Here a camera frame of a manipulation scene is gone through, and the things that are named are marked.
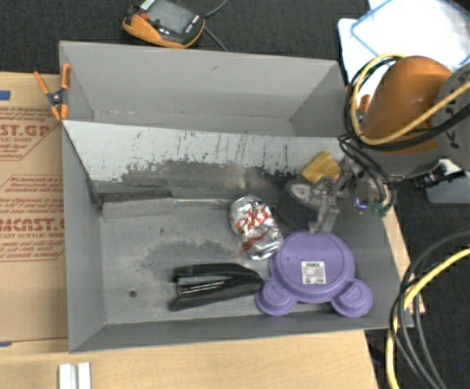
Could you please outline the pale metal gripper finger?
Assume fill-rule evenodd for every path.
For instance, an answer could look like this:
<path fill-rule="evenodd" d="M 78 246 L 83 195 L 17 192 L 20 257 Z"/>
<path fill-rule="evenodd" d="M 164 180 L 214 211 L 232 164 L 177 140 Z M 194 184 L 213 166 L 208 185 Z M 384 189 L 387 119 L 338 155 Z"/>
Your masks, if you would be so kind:
<path fill-rule="evenodd" d="M 330 206 L 325 215 L 325 221 L 323 224 L 323 232 L 331 233 L 337 217 L 340 213 L 340 208 L 337 205 Z"/>
<path fill-rule="evenodd" d="M 323 226 L 325 224 L 327 216 L 327 200 L 324 199 L 320 202 L 320 206 L 317 212 L 315 220 L 312 220 L 308 226 L 311 233 L 319 233 L 323 231 Z"/>

